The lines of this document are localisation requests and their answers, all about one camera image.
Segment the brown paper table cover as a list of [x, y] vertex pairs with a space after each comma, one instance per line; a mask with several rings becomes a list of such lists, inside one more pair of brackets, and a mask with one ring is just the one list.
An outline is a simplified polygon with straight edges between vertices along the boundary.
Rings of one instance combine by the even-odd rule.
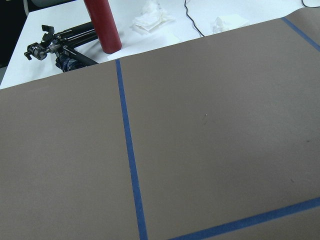
[[319, 9], [2, 89], [0, 237], [319, 239]]

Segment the crumpled white tissue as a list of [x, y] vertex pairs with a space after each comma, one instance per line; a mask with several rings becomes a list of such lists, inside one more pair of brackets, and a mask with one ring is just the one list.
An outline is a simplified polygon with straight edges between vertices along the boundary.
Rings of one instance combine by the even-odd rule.
[[134, 17], [130, 28], [141, 34], [151, 34], [176, 18], [164, 9], [158, 0], [146, 0], [138, 16]]

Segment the red thermos bottle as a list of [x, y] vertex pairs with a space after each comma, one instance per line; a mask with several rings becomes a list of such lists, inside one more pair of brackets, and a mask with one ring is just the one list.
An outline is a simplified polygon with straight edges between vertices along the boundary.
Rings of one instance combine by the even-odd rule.
[[108, 0], [84, 0], [103, 52], [113, 54], [122, 48]]

